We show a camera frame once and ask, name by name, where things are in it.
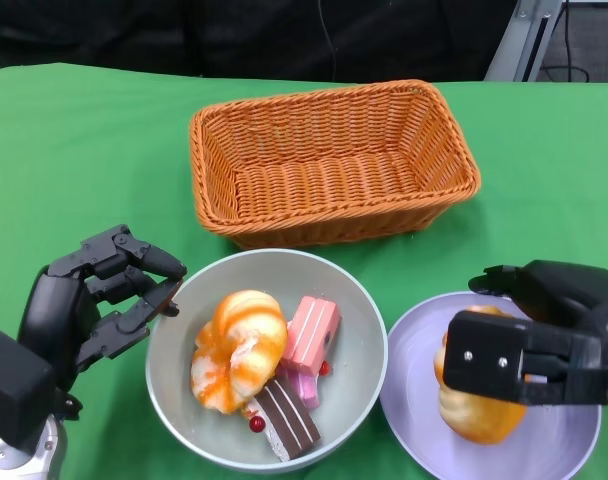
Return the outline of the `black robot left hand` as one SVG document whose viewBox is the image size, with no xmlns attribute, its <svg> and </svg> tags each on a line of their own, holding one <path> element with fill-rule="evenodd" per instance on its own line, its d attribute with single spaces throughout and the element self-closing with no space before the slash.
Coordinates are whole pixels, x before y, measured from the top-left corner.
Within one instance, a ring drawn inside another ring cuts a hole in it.
<svg viewBox="0 0 608 480">
<path fill-rule="evenodd" d="M 57 387 L 68 391 L 95 362 L 146 338 L 155 317 L 177 316 L 172 298 L 186 273 L 176 257 L 117 225 L 39 272 L 18 341 L 48 362 Z"/>
</svg>

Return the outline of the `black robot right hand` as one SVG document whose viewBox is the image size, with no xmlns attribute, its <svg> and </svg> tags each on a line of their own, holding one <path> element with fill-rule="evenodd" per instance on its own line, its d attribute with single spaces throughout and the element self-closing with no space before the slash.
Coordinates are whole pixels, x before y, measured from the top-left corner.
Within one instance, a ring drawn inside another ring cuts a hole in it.
<svg viewBox="0 0 608 480">
<path fill-rule="evenodd" d="M 469 280 L 471 291 L 507 297 L 534 321 L 581 330 L 608 324 L 608 270 L 582 264 L 534 260 L 517 267 L 487 267 Z"/>
</svg>

